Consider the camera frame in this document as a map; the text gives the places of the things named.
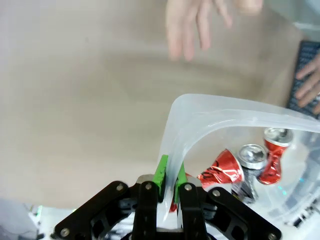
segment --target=soda can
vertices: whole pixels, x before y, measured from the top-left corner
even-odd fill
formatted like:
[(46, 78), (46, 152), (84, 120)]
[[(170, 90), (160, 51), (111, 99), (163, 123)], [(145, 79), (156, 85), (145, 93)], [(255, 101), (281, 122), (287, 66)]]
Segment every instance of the soda can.
[(237, 158), (228, 150), (222, 151), (213, 164), (197, 176), (202, 187), (214, 184), (233, 184), (245, 180), (244, 172)]
[(254, 180), (267, 165), (267, 153), (263, 146), (257, 144), (243, 145), (238, 151), (238, 161), (242, 166), (245, 181), (232, 186), (232, 194), (246, 204), (258, 199)]
[(291, 145), (294, 133), (285, 128), (266, 128), (264, 130), (264, 144), (269, 150), (268, 163), (258, 181), (265, 185), (275, 184), (281, 180), (281, 157)]

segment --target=bolt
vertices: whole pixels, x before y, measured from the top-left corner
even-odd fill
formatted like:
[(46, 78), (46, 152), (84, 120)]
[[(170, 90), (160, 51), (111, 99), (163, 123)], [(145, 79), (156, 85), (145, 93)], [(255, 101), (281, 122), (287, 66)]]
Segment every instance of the bolt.
[(120, 184), (116, 187), (116, 190), (117, 190), (117, 191), (121, 191), (122, 189), (124, 189), (124, 186), (120, 183)]
[(277, 240), (277, 237), (276, 237), (276, 235), (274, 235), (273, 233), (270, 233), (268, 239), (269, 239), (269, 240)]
[(190, 191), (192, 189), (192, 186), (190, 184), (186, 184), (184, 185), (184, 189)]
[(70, 233), (69, 229), (68, 228), (64, 228), (64, 229), (61, 230), (60, 235), (61, 235), (61, 237), (64, 238), (64, 237), (68, 236), (69, 233)]
[(148, 183), (147, 185), (145, 185), (145, 189), (150, 190), (152, 188), (152, 185), (150, 183)]
[(212, 194), (215, 197), (219, 197), (220, 196), (220, 192), (218, 190), (213, 190)]

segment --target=beige tabletop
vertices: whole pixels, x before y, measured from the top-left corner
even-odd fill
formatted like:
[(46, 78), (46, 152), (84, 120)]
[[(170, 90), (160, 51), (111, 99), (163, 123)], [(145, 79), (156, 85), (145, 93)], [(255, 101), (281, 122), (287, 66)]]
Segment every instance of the beige tabletop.
[(303, 38), (291, 23), (233, 9), (232, 29), (213, 16), (209, 51), (170, 62), (165, 3), (0, 2), (0, 197), (73, 208), (153, 173), (185, 93), (286, 103)]

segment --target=crushed silver can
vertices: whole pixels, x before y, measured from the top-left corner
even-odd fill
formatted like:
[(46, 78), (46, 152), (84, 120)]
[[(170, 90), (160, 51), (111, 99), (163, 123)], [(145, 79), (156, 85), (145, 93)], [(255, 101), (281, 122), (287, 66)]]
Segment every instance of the crushed silver can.
[(281, 180), (281, 158), (294, 139), (293, 131), (285, 128), (266, 128), (264, 144), (269, 150), (268, 163), (258, 181), (265, 185), (275, 184)]
[(267, 165), (266, 150), (257, 144), (246, 144), (238, 151), (237, 159), (244, 173), (244, 182), (232, 185), (232, 195), (245, 204), (253, 204), (258, 199), (254, 180)]

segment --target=metal screw head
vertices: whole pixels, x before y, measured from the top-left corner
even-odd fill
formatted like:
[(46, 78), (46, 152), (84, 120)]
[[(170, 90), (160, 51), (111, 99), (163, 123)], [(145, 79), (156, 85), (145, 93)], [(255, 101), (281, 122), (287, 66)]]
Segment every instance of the metal screw head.
[(69, 233), (70, 233), (69, 229), (68, 228), (64, 228), (64, 229), (61, 230), (60, 235), (61, 235), (61, 237), (64, 238), (64, 237), (68, 236)]
[(273, 233), (270, 233), (269, 236), (268, 236), (268, 239), (269, 240), (277, 240), (277, 237)]
[(213, 190), (212, 194), (215, 197), (219, 197), (220, 196), (220, 192), (218, 190)]
[(124, 189), (124, 186), (120, 183), (120, 184), (116, 187), (116, 190), (117, 190), (117, 191), (121, 191), (122, 189)]
[(190, 191), (192, 189), (192, 186), (190, 184), (186, 184), (184, 185), (184, 189)]
[(150, 190), (152, 188), (152, 185), (150, 183), (148, 183), (147, 185), (145, 185), (145, 189)]

